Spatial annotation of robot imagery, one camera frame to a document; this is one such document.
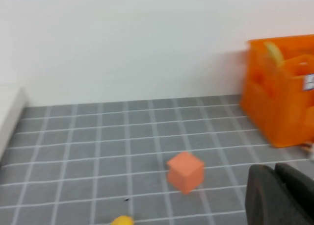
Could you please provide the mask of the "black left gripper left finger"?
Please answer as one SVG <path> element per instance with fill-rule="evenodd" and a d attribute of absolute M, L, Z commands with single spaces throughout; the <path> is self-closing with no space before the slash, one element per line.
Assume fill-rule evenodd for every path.
<path fill-rule="evenodd" d="M 297 200 L 307 175 L 288 164 L 249 168 L 245 211 L 249 225 L 305 225 L 307 212 Z"/>

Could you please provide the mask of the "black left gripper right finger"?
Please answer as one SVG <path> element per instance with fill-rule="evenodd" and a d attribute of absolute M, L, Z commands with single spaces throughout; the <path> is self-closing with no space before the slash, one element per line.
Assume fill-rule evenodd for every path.
<path fill-rule="evenodd" d="M 313 225 L 314 180 L 286 163 L 277 163 L 274 171 L 296 203 L 294 208 L 309 225 Z"/>

